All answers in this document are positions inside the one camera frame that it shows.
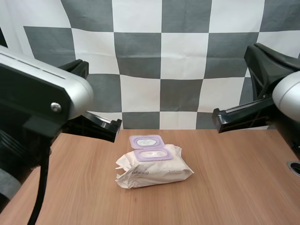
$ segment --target checkerboard backdrop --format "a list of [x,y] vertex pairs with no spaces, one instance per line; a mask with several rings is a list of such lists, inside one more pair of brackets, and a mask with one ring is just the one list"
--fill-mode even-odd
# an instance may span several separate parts
[[298,0],[5,2],[8,47],[54,66],[88,61],[89,110],[129,129],[212,129],[214,108],[252,101],[248,45],[300,53]]

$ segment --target round hole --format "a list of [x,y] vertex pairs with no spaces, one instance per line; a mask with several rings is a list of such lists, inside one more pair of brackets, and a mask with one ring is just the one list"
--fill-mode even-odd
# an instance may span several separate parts
[[288,162],[287,163],[290,170],[300,177],[300,163],[299,162]]

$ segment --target wood grain surface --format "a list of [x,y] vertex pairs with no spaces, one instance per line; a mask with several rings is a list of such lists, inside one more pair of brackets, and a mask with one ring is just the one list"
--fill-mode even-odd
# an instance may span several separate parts
[[[158,134],[182,147],[194,170],[187,180],[120,188],[116,160],[132,151],[131,135]],[[116,143],[61,134],[52,146],[38,225],[299,225],[297,160],[276,130],[122,130]],[[25,225],[38,189],[33,171],[0,215]]]

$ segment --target purple plastic lid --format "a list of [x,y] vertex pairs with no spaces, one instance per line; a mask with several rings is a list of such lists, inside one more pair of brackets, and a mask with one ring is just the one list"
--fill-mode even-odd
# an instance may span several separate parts
[[133,135],[129,137],[131,147],[134,149],[163,148],[163,139],[159,135]]
[[147,161],[161,161],[169,160],[173,158],[173,155],[169,152],[168,149],[136,149],[135,157],[140,162]]

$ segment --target wet wipes package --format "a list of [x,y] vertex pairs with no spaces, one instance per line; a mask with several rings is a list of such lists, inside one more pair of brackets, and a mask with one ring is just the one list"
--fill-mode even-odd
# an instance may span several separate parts
[[122,188],[182,181],[194,173],[183,161],[182,149],[173,144],[165,145],[158,135],[131,136],[130,143],[140,149],[123,155],[116,162],[119,165],[116,169],[125,171],[117,174],[116,179]]

